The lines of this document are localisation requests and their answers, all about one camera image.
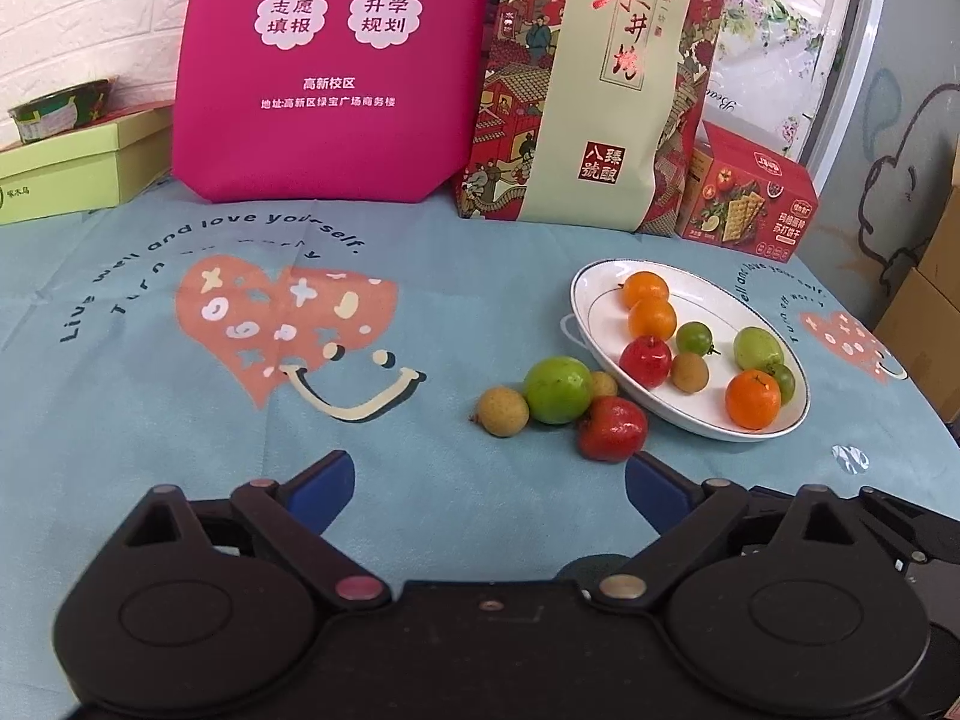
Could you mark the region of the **red pomegranate-like fruit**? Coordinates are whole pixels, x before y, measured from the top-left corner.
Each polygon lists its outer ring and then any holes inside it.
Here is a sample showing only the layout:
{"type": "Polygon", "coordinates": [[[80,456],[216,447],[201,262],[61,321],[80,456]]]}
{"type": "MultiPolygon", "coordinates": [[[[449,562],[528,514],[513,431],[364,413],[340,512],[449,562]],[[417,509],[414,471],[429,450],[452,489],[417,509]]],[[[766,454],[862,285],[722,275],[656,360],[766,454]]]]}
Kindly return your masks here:
{"type": "Polygon", "coordinates": [[[587,460],[622,463],[643,450],[647,434],[647,417],[633,401],[599,397],[579,421],[579,454],[587,460]]]}

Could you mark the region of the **red apple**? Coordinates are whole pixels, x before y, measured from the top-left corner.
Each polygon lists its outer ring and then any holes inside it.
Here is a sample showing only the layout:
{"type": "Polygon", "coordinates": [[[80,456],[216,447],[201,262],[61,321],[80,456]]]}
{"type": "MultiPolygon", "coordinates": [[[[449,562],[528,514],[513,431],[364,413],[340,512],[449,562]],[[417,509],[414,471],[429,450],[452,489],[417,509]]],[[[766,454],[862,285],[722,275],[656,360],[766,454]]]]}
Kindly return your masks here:
{"type": "Polygon", "coordinates": [[[622,351],[619,366],[635,382],[652,390],[669,379],[672,349],[658,337],[638,337],[622,351]]]}

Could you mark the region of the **large green guava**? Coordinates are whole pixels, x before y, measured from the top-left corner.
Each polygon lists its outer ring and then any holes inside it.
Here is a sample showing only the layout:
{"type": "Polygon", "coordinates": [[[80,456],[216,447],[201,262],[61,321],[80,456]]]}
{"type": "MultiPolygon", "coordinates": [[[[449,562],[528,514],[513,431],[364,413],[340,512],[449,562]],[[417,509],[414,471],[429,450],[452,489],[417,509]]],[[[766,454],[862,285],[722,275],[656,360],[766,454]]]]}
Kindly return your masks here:
{"type": "Polygon", "coordinates": [[[530,414],[542,424],[563,426],[583,416],[592,401],[592,377],[584,362],[555,356],[537,362],[524,379],[530,414]]]}

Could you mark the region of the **orange tangerine with stem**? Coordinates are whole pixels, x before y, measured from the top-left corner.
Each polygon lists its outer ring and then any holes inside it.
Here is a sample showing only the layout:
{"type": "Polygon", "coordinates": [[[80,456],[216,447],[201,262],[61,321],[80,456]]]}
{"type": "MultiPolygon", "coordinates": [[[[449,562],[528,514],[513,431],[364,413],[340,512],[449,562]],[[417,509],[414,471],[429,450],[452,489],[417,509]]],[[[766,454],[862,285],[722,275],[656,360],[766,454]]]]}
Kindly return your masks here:
{"type": "Polygon", "coordinates": [[[636,302],[628,312],[628,332],[636,338],[657,338],[669,341],[677,330],[677,314],[664,298],[646,298],[636,302]]]}

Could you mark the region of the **tan longan fruit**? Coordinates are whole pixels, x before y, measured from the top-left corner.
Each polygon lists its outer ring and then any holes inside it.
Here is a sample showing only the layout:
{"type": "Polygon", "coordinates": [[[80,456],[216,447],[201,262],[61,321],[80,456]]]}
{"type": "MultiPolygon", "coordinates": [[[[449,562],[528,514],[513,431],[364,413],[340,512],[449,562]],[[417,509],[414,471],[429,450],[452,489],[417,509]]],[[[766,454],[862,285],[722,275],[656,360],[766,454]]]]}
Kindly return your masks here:
{"type": "Polygon", "coordinates": [[[607,372],[590,372],[590,388],[592,388],[592,398],[616,397],[619,394],[619,384],[607,372]]]}
{"type": "Polygon", "coordinates": [[[527,401],[517,390],[493,387],[485,390],[475,406],[475,422],[490,436],[517,436],[529,422],[527,401]]]}

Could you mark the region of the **small green fruit plate edge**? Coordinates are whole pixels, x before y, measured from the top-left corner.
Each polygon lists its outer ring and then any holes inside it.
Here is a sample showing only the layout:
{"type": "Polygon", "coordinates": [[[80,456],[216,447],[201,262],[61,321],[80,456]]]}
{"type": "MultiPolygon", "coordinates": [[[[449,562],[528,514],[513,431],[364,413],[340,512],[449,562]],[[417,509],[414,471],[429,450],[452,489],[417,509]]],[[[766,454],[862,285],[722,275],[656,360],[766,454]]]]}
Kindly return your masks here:
{"type": "Polygon", "coordinates": [[[782,362],[770,362],[765,372],[778,384],[781,405],[788,405],[796,393],[796,378],[791,369],[782,362]]]}

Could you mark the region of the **small dark green lime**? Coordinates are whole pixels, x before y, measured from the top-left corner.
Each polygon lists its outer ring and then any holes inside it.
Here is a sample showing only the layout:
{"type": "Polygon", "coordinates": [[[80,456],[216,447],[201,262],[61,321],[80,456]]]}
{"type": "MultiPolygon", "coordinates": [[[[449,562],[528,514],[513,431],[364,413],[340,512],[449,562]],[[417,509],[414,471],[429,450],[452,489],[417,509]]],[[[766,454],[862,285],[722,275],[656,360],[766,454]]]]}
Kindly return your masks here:
{"type": "Polygon", "coordinates": [[[713,332],[703,322],[686,322],[677,328],[675,346],[679,353],[690,353],[700,358],[718,354],[713,332]]]}

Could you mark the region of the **white oval plate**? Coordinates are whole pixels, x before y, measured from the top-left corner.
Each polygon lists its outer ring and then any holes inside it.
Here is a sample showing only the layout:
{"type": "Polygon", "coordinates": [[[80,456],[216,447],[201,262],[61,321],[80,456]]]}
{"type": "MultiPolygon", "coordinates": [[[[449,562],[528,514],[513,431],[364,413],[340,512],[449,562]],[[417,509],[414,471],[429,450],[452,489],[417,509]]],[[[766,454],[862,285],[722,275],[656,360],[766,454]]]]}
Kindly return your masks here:
{"type": "Polygon", "coordinates": [[[599,260],[569,285],[563,333],[620,390],[659,418],[707,439],[787,436],[811,409],[802,364],[771,323],[690,271],[599,260]]]}

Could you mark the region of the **orange tangerine on plate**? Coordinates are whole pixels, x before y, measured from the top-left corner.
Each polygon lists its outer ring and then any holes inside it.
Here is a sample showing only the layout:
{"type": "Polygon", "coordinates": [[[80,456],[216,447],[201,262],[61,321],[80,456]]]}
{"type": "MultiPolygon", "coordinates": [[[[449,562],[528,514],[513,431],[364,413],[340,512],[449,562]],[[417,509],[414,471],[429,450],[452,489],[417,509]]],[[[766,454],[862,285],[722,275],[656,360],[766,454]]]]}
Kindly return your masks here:
{"type": "Polygon", "coordinates": [[[620,301],[626,310],[633,309],[638,302],[667,301],[670,296],[669,284],[654,271],[636,271],[620,284],[620,301]]]}

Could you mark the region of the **lower cardboard box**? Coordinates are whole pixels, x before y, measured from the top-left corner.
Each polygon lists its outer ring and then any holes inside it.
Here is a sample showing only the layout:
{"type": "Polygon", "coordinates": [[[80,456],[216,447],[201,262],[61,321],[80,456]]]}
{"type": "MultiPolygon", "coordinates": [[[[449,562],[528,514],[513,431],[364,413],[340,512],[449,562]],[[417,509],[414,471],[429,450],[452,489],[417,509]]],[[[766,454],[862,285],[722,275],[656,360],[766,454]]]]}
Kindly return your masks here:
{"type": "Polygon", "coordinates": [[[875,327],[908,376],[947,423],[958,419],[958,309],[912,268],[875,327]]]}

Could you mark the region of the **cardboard box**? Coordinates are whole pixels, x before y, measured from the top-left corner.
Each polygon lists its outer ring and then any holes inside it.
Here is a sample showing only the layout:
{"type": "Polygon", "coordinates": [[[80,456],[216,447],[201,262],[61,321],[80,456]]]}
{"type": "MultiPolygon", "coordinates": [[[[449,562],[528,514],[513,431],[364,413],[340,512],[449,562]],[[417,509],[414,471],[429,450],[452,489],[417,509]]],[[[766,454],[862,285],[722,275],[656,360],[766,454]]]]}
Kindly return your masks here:
{"type": "Polygon", "coordinates": [[[908,376],[947,423],[958,419],[958,309],[912,268],[875,327],[908,376]]]}
{"type": "Polygon", "coordinates": [[[944,213],[924,250],[919,273],[953,307],[960,307],[960,187],[954,185],[944,213]]]}

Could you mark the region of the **red cracker box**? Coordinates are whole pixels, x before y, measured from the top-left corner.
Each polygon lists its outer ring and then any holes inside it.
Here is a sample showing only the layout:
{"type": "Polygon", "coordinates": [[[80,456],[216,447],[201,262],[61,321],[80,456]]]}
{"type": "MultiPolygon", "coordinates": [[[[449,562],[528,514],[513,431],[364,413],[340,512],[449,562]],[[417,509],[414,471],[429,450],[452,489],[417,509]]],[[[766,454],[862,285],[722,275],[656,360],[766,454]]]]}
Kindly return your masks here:
{"type": "Polygon", "coordinates": [[[817,213],[805,167],[715,124],[693,149],[675,232],[786,263],[817,213]]]}

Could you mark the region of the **upper cardboard box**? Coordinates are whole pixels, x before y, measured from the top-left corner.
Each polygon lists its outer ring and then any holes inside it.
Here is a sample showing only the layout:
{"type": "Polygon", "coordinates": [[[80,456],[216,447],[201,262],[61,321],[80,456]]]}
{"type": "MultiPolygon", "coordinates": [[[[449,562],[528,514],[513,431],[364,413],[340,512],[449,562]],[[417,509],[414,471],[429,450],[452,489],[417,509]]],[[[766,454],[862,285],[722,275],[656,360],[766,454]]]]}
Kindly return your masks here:
{"type": "Polygon", "coordinates": [[[919,273],[953,307],[960,307],[960,187],[954,185],[944,213],[924,250],[919,273]]]}

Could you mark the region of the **magenta fabric bag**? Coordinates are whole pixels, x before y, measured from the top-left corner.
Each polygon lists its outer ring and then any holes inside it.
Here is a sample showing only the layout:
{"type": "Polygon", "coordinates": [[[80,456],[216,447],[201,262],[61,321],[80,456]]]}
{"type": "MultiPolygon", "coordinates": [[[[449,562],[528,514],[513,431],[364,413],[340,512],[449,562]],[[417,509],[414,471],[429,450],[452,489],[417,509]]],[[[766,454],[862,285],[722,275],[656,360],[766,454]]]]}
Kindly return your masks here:
{"type": "Polygon", "coordinates": [[[189,0],[172,172],[209,202],[420,202],[466,165],[488,0],[189,0]]]}

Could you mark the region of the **red patterned gift bag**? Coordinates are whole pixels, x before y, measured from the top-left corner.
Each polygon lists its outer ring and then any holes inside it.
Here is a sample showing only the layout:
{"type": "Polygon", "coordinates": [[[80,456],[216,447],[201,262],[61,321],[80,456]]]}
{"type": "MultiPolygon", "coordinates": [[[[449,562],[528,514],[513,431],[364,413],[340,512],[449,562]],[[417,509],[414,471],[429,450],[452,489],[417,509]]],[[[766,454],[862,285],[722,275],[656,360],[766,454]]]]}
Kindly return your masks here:
{"type": "Polygon", "coordinates": [[[669,236],[726,0],[498,0],[464,218],[669,236]]]}

